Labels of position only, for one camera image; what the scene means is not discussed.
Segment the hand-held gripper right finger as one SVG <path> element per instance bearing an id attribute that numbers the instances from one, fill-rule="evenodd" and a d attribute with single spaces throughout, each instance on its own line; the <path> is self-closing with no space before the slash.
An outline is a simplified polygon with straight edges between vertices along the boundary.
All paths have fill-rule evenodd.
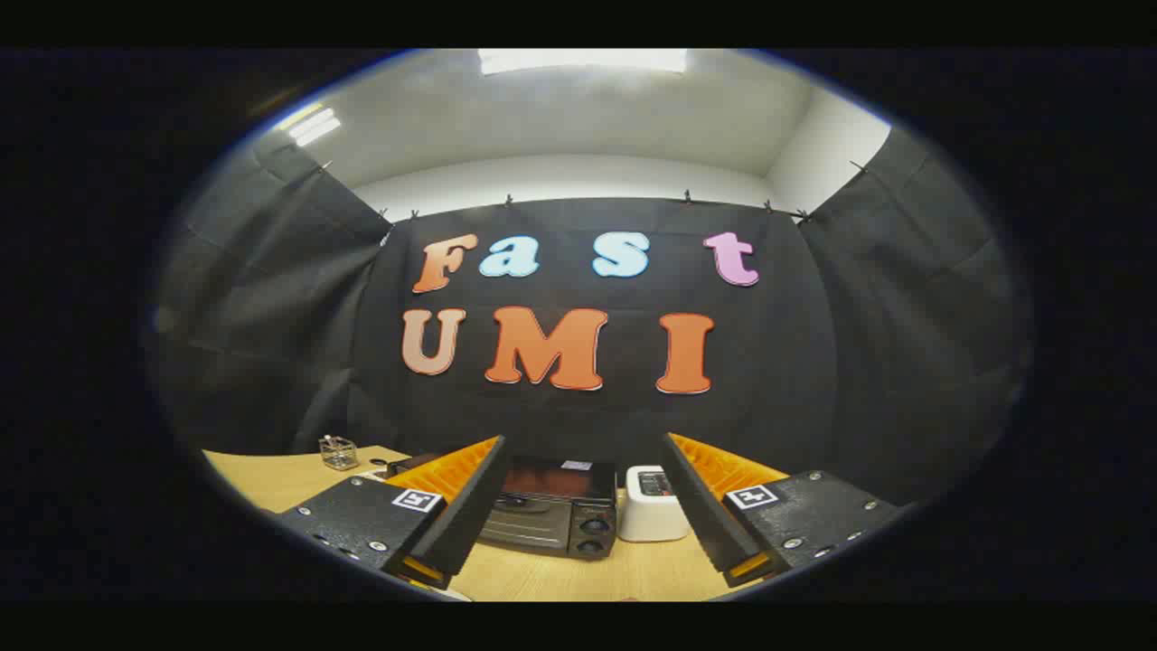
<path id="1" fill-rule="evenodd" d="M 681 434 L 661 441 L 683 515 L 731 589 L 815 564 L 905 513 L 830 471 L 788 475 Z"/>

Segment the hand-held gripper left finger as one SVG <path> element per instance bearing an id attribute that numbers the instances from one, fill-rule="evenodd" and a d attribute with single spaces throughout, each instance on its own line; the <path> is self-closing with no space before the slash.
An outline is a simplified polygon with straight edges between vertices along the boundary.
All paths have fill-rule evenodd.
<path id="1" fill-rule="evenodd" d="M 423 589 L 447 589 L 476 547 L 507 478 L 495 436 L 385 479 L 360 474 L 277 515 L 315 547 Z"/>

